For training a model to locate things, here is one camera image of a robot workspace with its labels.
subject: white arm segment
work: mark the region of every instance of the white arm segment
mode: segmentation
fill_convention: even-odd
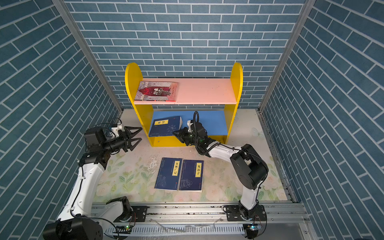
[[[207,149],[216,143],[218,143],[218,142],[216,141],[216,142],[211,143],[207,147]],[[209,151],[209,155],[211,157],[217,157],[217,158],[220,158],[224,161],[231,162],[230,157],[234,153],[237,153],[238,150],[232,150],[229,148],[224,147],[223,145],[218,145],[218,146],[214,147],[211,151]],[[256,188],[256,190],[253,190],[253,189],[248,189],[245,186],[243,186],[243,195],[241,196],[240,202],[242,203],[242,205],[245,208],[247,208],[248,210],[251,210],[257,204],[256,194],[257,194],[257,188]]]
[[[98,164],[88,163],[83,165],[83,171],[81,170],[81,167],[80,167],[79,174],[73,186],[71,195],[64,209],[57,217],[57,220],[60,219],[61,221],[64,221],[64,220],[72,219],[73,218],[72,215],[75,216],[76,214],[80,214],[81,216],[87,216],[87,217],[91,216],[91,207],[92,207],[93,197],[96,192],[97,184],[99,183],[101,175],[104,172],[104,167],[100,163]],[[71,210],[72,203],[75,199],[76,201],[73,205],[72,215],[71,215],[70,210]],[[118,217],[120,214],[122,214],[122,204],[121,202],[119,203],[121,205],[121,212],[118,215],[116,215],[115,218]]]

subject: floral floor mat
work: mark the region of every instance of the floral floor mat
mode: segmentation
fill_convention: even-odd
[[[140,126],[133,109],[124,110],[121,120],[124,126]],[[199,155],[194,147],[151,147],[143,131],[136,137],[143,140],[132,152],[120,151],[109,159],[98,184],[94,202],[107,202],[122,196],[127,196],[130,202],[227,202],[240,199],[243,185],[231,163]],[[269,168],[268,177],[260,189],[258,199],[287,200],[254,109],[237,111],[228,141],[232,146],[243,146],[246,143],[255,148]],[[155,189],[163,157],[203,160],[202,192]]]

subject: yellow bookshelf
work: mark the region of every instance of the yellow bookshelf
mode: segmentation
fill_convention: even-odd
[[[178,92],[175,102],[135,101],[135,95],[140,81],[169,81],[178,82]],[[154,119],[165,116],[181,116],[183,126],[193,118],[193,111],[154,111],[152,105],[173,104],[224,104],[224,110],[199,110],[200,122],[207,130],[209,137],[226,144],[235,119],[237,107],[243,89],[243,70],[239,63],[232,67],[230,79],[217,78],[143,78],[141,70],[136,63],[130,63],[125,70],[125,87],[129,100],[140,120],[140,123],[153,147],[182,147],[174,136],[149,137],[148,133]]]

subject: blue shelf board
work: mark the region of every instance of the blue shelf board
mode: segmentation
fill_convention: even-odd
[[[187,127],[187,121],[193,119],[195,111],[155,111],[153,112],[152,124],[155,119],[180,116],[183,120],[181,129]],[[199,122],[206,129],[209,136],[228,135],[224,111],[198,111]]]

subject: book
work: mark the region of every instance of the book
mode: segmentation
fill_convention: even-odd
[[[181,158],[164,157],[161,159],[155,183],[156,189],[177,190],[181,162]]]
[[[183,120],[180,116],[155,119],[149,130],[149,137],[173,136],[173,132],[180,130]]]
[[[176,101],[178,83],[141,81],[135,100]]]
[[[201,192],[203,184],[204,161],[183,160],[179,190]]]

